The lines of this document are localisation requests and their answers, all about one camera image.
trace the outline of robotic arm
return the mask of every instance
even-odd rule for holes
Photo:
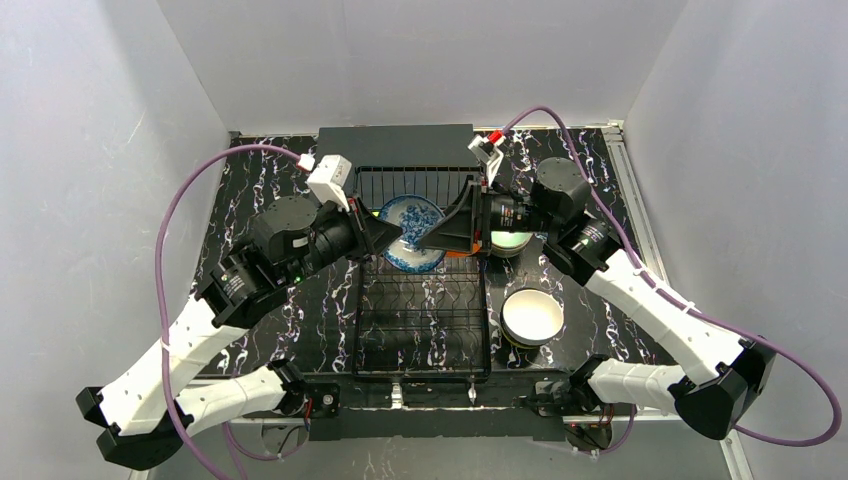
[[[310,160],[299,166],[312,170]],[[189,435],[257,411],[294,415],[316,394],[318,386],[306,385],[286,360],[214,385],[185,387],[218,352],[284,304],[290,287],[340,258],[378,255],[401,236],[400,227],[371,215],[358,197],[344,195],[349,171],[343,157],[325,156],[307,180],[320,206],[283,197],[254,217],[250,234],[203,277],[170,326],[171,391]],[[85,419],[104,429],[97,439],[103,457],[135,470],[162,463],[182,446],[165,411],[160,342],[118,379],[85,388],[76,399]],[[325,387],[322,393],[333,401],[322,398],[313,417],[338,411],[338,387]]]
[[[492,182],[502,159],[497,141],[477,137],[469,149],[486,165],[486,181],[469,179],[445,219],[419,244],[470,253],[476,242],[488,252],[493,230],[546,233],[542,251],[557,269],[616,305],[678,362],[638,365],[595,355],[567,381],[537,385],[525,405],[563,414],[604,404],[642,405],[676,412],[702,435],[725,438],[762,393],[775,352],[691,317],[691,303],[676,308],[656,290],[687,302],[664,282],[654,279],[656,287],[649,287],[615,232],[585,212],[591,186],[571,160],[540,162],[529,196],[520,196]]]

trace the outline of black wire rack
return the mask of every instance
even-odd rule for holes
[[[378,211],[398,195],[444,210],[478,168],[359,167],[355,190]],[[491,372],[484,260],[446,257],[406,273],[385,258],[359,266],[353,374],[377,382],[474,382]]]

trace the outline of blue and white plate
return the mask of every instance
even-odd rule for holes
[[[435,203],[418,195],[401,195],[389,200],[380,210],[379,217],[403,229],[403,235],[383,252],[386,260],[395,267],[404,272],[423,273],[436,268],[445,258],[444,250],[417,245],[425,233],[445,218]]]

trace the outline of gray floor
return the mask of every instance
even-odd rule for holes
[[[236,435],[261,452],[257,426],[239,425]],[[221,430],[197,438],[203,451],[237,478]],[[284,463],[245,459],[251,479],[729,479],[718,442],[680,421],[637,422],[625,446],[598,461],[563,451],[565,444],[522,438],[378,438],[313,442]],[[183,448],[149,480],[213,478]]]

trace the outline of black marble table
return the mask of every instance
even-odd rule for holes
[[[575,129],[569,134],[580,149],[580,161],[590,172],[593,187],[611,206],[632,239],[627,208],[601,130]],[[315,152],[319,141],[312,136],[279,136],[238,138],[232,145],[272,144],[305,153]],[[530,188],[538,162],[552,156],[568,156],[558,130],[518,130],[507,138],[502,148],[506,157],[497,181],[520,191]],[[245,232],[250,217],[262,212],[276,198],[307,194],[305,180],[306,174],[276,154],[251,152],[227,159],[196,278],[227,254],[233,241]],[[589,208],[597,210],[594,205]],[[608,354],[627,362],[673,364],[671,357],[632,320],[608,302],[564,278],[541,255],[541,248],[542,240],[533,238],[520,256],[502,262],[492,261],[486,268],[493,376],[504,371],[570,370],[580,366],[593,353]],[[355,359],[357,268],[355,264],[340,260],[292,288],[288,303],[271,312],[248,335],[222,351],[203,370],[201,377],[221,378],[247,373],[281,357],[293,360],[304,373],[349,373]],[[525,287],[551,293],[565,313],[560,334],[548,345],[532,352],[509,344],[498,326],[498,312],[505,297]]]

